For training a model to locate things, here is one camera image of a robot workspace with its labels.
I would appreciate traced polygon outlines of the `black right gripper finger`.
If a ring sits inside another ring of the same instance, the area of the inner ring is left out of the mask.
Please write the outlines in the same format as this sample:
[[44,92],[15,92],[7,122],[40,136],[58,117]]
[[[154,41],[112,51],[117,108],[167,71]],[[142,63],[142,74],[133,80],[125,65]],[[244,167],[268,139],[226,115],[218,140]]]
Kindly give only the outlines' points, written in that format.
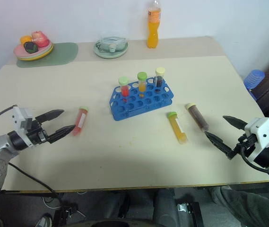
[[222,151],[228,159],[233,159],[234,157],[234,151],[229,147],[227,146],[222,139],[220,139],[218,136],[208,132],[208,131],[205,131],[204,132],[206,137],[210,140],[210,142],[216,147],[218,148],[220,151]]
[[238,118],[232,117],[232,116],[227,116],[224,115],[223,118],[230,123],[232,126],[234,126],[235,128],[239,129],[239,130],[244,130],[245,126],[247,125],[246,122],[244,122],[243,120],[240,120]]

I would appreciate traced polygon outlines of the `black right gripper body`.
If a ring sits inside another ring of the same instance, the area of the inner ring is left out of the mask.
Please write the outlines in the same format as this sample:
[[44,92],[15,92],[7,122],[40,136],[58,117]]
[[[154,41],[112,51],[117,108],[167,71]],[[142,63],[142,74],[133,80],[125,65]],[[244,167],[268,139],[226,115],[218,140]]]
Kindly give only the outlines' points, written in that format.
[[247,136],[246,134],[243,134],[239,139],[238,143],[236,144],[234,148],[234,155],[241,154],[241,149],[243,148],[243,153],[245,157],[249,157],[250,154],[255,150],[255,134],[251,134],[250,136]]

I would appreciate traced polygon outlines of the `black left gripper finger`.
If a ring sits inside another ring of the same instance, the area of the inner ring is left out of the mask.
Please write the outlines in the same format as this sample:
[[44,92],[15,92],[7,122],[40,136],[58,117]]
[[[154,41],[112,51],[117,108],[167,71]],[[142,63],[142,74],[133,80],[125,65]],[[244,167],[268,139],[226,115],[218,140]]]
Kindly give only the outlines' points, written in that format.
[[63,112],[64,112],[64,110],[62,110],[62,109],[51,110],[51,111],[48,111],[44,114],[37,116],[35,118],[35,120],[39,123],[51,121],[51,120],[57,118],[58,116],[60,116]]
[[73,131],[73,129],[75,127],[76,127],[75,125],[69,125],[69,126],[65,126],[65,127],[60,128],[52,135],[49,135],[47,141],[49,143],[54,143],[54,142],[64,138],[65,136],[67,136],[70,132]]

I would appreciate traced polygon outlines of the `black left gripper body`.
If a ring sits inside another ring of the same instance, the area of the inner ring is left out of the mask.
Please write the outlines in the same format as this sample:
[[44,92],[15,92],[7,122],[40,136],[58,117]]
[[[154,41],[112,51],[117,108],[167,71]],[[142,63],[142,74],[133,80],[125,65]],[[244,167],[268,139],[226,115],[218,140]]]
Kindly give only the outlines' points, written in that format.
[[37,120],[32,121],[26,133],[33,145],[42,144],[49,141],[47,132],[42,128],[42,124]]

